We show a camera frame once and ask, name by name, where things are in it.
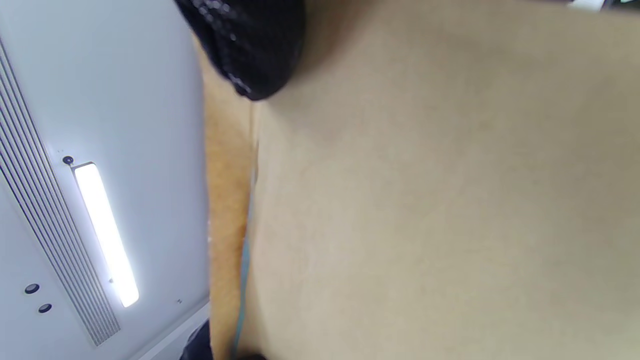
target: black object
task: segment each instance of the black object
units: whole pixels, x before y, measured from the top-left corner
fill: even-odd
[[[281,89],[298,64],[304,0],[175,0],[209,60],[253,101]]]
[[[211,352],[210,341],[209,321],[207,320],[207,322],[191,333],[189,340],[187,340],[187,345],[182,351],[180,360],[212,360],[213,353]],[[262,355],[251,355],[241,357],[239,360],[267,360],[267,358]]]
[[[24,288],[24,293],[27,295],[35,294],[36,291],[40,289],[40,285],[38,284],[29,284],[26,288]]]
[[[38,312],[39,312],[40,314],[47,313],[47,312],[49,312],[49,310],[51,310],[51,308],[52,308],[52,307],[53,307],[53,306],[52,306],[51,304],[44,304],[44,305],[42,305],[42,306],[40,306],[40,307],[38,308]]]

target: light fixture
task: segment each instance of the light fixture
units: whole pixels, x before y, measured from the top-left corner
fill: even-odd
[[[122,239],[113,218],[107,192],[98,167],[87,163],[73,168],[84,204],[89,212],[100,248],[111,272],[113,284],[124,307],[133,305],[140,294],[131,265],[122,246]]]

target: blue cable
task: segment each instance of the blue cable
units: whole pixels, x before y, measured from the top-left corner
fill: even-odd
[[[249,244],[249,224],[253,214],[253,188],[255,187],[255,173],[251,175],[251,192],[249,195],[249,210],[246,216],[246,229],[244,231],[244,242],[242,246],[242,260],[240,262],[240,310],[238,312],[238,322],[236,324],[236,338],[231,348],[231,359],[236,358],[238,345],[240,344],[240,335],[244,324],[244,316],[246,309],[246,283],[249,278],[249,264],[251,261],[251,252]]]

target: round ceiling hole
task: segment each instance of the round ceiling hole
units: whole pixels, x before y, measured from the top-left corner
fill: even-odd
[[[35,293],[36,291],[38,291],[40,289],[40,285],[38,284],[30,284],[27,285],[26,288],[24,288],[24,292],[27,293],[28,295],[31,295],[33,293]]]
[[[38,312],[40,314],[44,314],[44,313],[48,312],[49,310],[51,310],[52,307],[53,306],[51,304],[44,304],[43,306],[40,306],[38,308]]]

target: beige surface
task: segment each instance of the beige surface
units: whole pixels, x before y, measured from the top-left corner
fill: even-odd
[[[368,4],[258,107],[244,347],[640,357],[640,17]]]
[[[246,229],[255,131],[253,105],[238,97],[199,46],[204,79],[211,260],[211,345],[226,359],[240,303],[240,259]]]

